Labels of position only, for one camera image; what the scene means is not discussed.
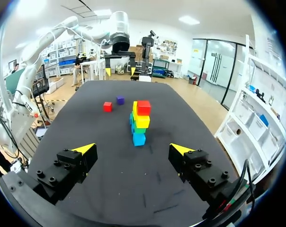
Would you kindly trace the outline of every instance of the stacked cubes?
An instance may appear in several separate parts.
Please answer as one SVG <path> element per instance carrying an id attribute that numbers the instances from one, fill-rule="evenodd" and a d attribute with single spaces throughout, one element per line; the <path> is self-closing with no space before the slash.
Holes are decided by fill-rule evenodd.
<path id="1" fill-rule="evenodd" d="M 145 132 L 149 127 L 151 104 L 149 101 L 134 101 L 133 111 L 130 114 L 129 123 L 136 146 L 143 146 L 146 141 Z"/>

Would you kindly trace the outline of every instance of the floor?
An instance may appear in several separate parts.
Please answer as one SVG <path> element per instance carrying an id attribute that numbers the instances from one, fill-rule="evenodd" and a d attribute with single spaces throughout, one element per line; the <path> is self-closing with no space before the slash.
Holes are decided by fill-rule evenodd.
<path id="1" fill-rule="evenodd" d="M 211 84 L 208 81 L 203 80 L 203 79 L 200 81 L 200 87 L 218 102 L 222 101 L 225 91 L 226 91 L 225 87 Z M 229 89 L 226 94 L 223 104 L 226 105 L 227 107 L 231 107 L 235 96 L 236 96 L 236 92 Z"/>
<path id="2" fill-rule="evenodd" d="M 64 78 L 64 85 L 58 88 L 53 93 L 47 95 L 45 94 L 45 100 L 49 103 L 54 102 L 53 108 L 54 112 L 47 109 L 50 120 L 54 120 L 58 112 L 64 107 L 66 102 L 73 96 L 76 92 L 75 87 L 72 87 L 72 75 L 62 76 Z M 109 80 L 130 80 L 130 75 L 117 75 L 114 74 Z M 220 124 L 223 122 L 227 110 L 221 106 L 211 95 L 198 86 L 194 86 L 188 83 L 185 79 L 172 79 L 172 78 L 152 78 L 152 82 L 165 83 L 171 86 L 184 100 L 187 104 L 195 111 L 195 113 L 204 122 L 207 128 L 212 134 L 215 134 Z M 13 161 L 3 150 L 1 150 L 3 155 L 10 162 Z"/>

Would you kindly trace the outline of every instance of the yellow cube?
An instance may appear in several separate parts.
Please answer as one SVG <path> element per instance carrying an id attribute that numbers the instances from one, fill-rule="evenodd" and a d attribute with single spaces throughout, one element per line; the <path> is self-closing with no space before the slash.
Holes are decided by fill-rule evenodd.
<path id="1" fill-rule="evenodd" d="M 137 102 L 137 101 L 134 101 L 134 104 L 133 104 L 133 114 L 134 114 L 134 120 L 135 120 L 135 121 L 137 120 L 137 117 L 138 117 L 137 105 L 138 105 L 138 102 Z"/>
<path id="2" fill-rule="evenodd" d="M 149 116 L 138 116 L 135 120 L 135 125 L 138 129 L 148 129 L 149 123 L 151 122 Z"/>

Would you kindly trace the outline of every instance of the red cube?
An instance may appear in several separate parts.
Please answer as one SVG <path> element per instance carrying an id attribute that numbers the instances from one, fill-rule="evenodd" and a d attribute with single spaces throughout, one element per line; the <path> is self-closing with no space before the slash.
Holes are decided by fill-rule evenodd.
<path id="1" fill-rule="evenodd" d="M 104 112 L 111 112 L 113 109 L 113 104 L 111 102 L 105 102 L 103 104 L 103 111 Z"/>
<path id="2" fill-rule="evenodd" d="M 149 116 L 152 110 L 152 106 L 149 101 L 138 101 L 137 111 L 138 116 Z"/>

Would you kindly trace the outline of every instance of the wooden floor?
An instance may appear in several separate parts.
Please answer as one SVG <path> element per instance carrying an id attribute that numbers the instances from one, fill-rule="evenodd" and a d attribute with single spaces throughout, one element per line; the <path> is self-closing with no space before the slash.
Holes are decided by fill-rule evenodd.
<path id="1" fill-rule="evenodd" d="M 66 102 L 75 93 L 75 87 L 71 86 L 72 75 L 66 75 L 62 77 L 64 78 L 64 85 L 49 95 L 45 94 L 45 100 L 54 100 L 54 112 L 52 113 L 47 108 L 47 111 L 49 111 L 50 120 L 53 120 L 56 117 L 58 112 L 64 107 Z M 107 79 L 130 80 L 130 76 L 114 74 Z M 188 81 L 184 79 L 152 78 L 152 82 L 165 83 L 171 86 L 185 100 L 185 102 L 187 102 L 187 104 L 193 109 L 193 111 L 196 112 L 196 114 L 204 122 L 204 124 L 211 131 L 211 133 L 215 134 L 220 124 L 223 122 L 224 117 L 227 114 L 227 110 L 222 107 L 217 101 L 215 101 L 208 93 L 203 91 L 198 86 L 188 84 Z M 7 160 L 9 160 L 10 162 L 13 161 L 13 159 L 8 157 L 8 155 L 5 154 L 3 150 L 1 150 L 1 152 Z"/>

